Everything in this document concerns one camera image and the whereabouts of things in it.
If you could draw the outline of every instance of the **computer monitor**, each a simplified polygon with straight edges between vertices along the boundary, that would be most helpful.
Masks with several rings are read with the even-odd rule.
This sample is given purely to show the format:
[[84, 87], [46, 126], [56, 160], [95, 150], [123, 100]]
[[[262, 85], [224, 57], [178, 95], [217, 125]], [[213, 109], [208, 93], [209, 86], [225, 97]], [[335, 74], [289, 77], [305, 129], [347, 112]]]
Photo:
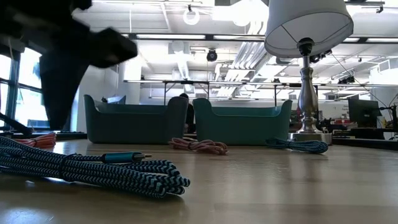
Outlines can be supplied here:
[[359, 128], [376, 128], [381, 116], [379, 102], [371, 100], [348, 100], [349, 120], [357, 122]]

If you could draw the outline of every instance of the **table surface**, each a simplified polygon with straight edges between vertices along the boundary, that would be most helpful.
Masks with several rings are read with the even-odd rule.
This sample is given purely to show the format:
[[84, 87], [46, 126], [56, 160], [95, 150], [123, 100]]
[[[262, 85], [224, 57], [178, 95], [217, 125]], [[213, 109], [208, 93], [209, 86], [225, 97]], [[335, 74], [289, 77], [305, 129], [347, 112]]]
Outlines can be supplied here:
[[0, 223], [397, 223], [398, 154], [332, 146], [324, 155], [232, 147], [228, 156], [168, 146], [58, 142], [54, 152], [142, 151], [190, 178], [181, 197], [144, 198], [58, 179], [0, 174]]

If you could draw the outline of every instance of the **ceiling light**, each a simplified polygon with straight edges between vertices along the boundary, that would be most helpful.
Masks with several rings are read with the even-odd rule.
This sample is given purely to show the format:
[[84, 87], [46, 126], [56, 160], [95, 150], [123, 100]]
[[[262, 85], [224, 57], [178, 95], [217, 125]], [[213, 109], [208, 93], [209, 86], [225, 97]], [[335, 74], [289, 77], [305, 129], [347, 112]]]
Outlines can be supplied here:
[[398, 43], [398, 38], [369, 38], [366, 42], [375, 43], [375, 42], [394, 42]]
[[214, 35], [215, 40], [264, 41], [263, 35]]
[[129, 83], [163, 83], [160, 80], [125, 80], [125, 82]]
[[358, 42], [358, 41], [359, 41], [359, 38], [348, 37], [343, 42], [353, 43], [353, 42]]
[[242, 85], [243, 82], [209, 82], [209, 84], [215, 84], [215, 85]]
[[137, 34], [138, 39], [154, 39], [154, 40], [169, 40], [169, 39], [190, 39], [190, 40], [204, 40], [205, 35], [190, 35], [190, 34]]
[[[190, 12], [195, 13], [193, 18], [191, 18], [191, 19], [188, 18], [188, 13], [190, 13]], [[182, 19], [188, 25], [196, 25], [199, 22], [199, 20], [200, 20], [200, 15], [199, 15], [198, 9], [195, 9], [195, 8], [193, 8], [191, 10], [186, 9], [184, 14], [183, 14], [183, 16], [182, 16]]]

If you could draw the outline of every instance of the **blue and black braided cable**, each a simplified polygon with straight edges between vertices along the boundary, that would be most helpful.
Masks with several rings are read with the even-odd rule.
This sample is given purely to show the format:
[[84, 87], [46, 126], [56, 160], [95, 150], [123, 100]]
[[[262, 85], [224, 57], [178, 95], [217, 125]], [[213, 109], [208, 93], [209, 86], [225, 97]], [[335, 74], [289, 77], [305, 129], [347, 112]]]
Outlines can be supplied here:
[[266, 146], [274, 149], [292, 149], [300, 152], [321, 154], [328, 150], [328, 144], [323, 141], [286, 141], [279, 138], [266, 140]]
[[118, 164], [117, 156], [109, 156], [109, 161], [115, 163], [105, 161], [106, 158], [57, 154], [0, 136], [0, 172], [79, 181], [154, 198], [183, 194], [184, 187], [190, 185], [190, 180], [182, 177], [170, 161], [131, 160], [128, 164]]

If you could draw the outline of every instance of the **light fixture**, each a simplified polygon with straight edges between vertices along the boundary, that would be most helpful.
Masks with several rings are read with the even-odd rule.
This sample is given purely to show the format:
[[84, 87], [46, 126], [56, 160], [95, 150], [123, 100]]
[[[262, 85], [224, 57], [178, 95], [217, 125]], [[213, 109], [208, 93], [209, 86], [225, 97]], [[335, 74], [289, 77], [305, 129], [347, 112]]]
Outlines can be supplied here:
[[154, 39], [154, 40], [170, 40], [170, 39], [189, 39], [189, 40], [204, 40], [205, 35], [191, 35], [191, 34], [137, 34], [138, 39]]
[[398, 43], [398, 38], [369, 38], [368, 40], [366, 40], [366, 42], [368, 43], [385, 43], [385, 42], [394, 42], [394, 43]]
[[298, 107], [302, 128], [290, 135], [296, 141], [321, 140], [331, 143], [331, 134], [315, 127], [313, 115], [318, 97], [312, 84], [310, 56], [324, 53], [342, 43], [354, 31], [354, 22], [344, 0], [270, 0], [265, 47], [281, 58], [303, 58]]
[[163, 83], [160, 80], [125, 80], [128, 83]]
[[214, 35], [215, 40], [264, 41], [263, 35]]
[[[188, 18], [188, 13], [190, 13], [190, 12], [193, 12], [195, 14], [193, 16], [193, 18], [191, 18], [191, 19]], [[188, 9], [186, 9], [184, 14], [182, 15], [182, 19], [188, 25], [196, 25], [200, 20], [200, 15], [199, 15], [198, 9], [195, 9], [195, 8], [192, 9], [189, 5]]]
[[344, 42], [346, 42], [346, 43], [355, 43], [358, 41], [359, 41], [359, 38], [353, 38], [353, 37], [348, 37], [344, 40]]

